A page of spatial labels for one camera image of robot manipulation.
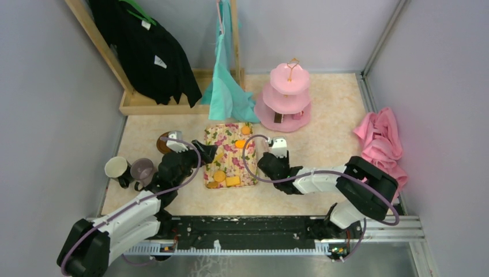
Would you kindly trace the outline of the chocolate cake slice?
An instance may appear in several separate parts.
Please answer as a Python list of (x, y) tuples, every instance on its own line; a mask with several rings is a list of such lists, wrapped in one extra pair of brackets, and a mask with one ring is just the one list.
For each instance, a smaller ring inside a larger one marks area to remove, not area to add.
[(283, 114), (275, 113), (274, 114), (273, 122), (274, 123), (282, 123), (283, 122), (283, 118), (284, 118), (284, 115)]

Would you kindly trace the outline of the pink macaron pastry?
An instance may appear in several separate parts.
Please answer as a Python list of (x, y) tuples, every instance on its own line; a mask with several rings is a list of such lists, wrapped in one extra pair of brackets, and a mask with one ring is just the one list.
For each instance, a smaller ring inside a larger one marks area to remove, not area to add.
[(293, 115), (292, 115), (292, 119), (293, 119), (293, 120), (301, 120), (301, 119), (302, 119), (303, 114), (304, 114), (304, 111), (301, 111), (301, 112), (298, 112), (298, 113), (296, 113), (296, 114), (293, 114)]

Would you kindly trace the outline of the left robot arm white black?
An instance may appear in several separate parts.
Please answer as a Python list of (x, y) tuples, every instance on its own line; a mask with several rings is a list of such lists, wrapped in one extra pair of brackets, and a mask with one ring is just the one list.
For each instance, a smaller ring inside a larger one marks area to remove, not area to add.
[(62, 275), (102, 276), (139, 242), (171, 235), (173, 224), (165, 207), (202, 166), (214, 161), (218, 147), (198, 140), (167, 138), (166, 142), (172, 151), (163, 155), (150, 183), (132, 201), (101, 218), (75, 222), (57, 258)]

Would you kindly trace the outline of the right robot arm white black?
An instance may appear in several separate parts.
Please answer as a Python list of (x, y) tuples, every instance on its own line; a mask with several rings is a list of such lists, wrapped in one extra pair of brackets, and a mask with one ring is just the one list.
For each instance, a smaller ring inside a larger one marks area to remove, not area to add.
[(288, 158), (266, 152), (257, 166), (286, 194), (341, 193), (345, 200), (330, 209), (325, 221), (325, 231), (332, 238), (341, 237), (360, 220), (385, 220), (399, 186), (392, 176), (360, 156), (351, 157), (343, 166), (314, 169), (291, 167)]

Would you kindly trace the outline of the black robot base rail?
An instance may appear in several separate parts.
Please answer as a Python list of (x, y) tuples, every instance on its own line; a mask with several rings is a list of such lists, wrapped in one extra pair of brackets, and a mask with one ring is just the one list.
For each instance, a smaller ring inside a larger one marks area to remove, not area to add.
[(185, 255), (320, 255), (345, 259), (364, 235), (365, 221), (345, 230), (324, 216), (174, 216), (146, 239), (157, 257)]

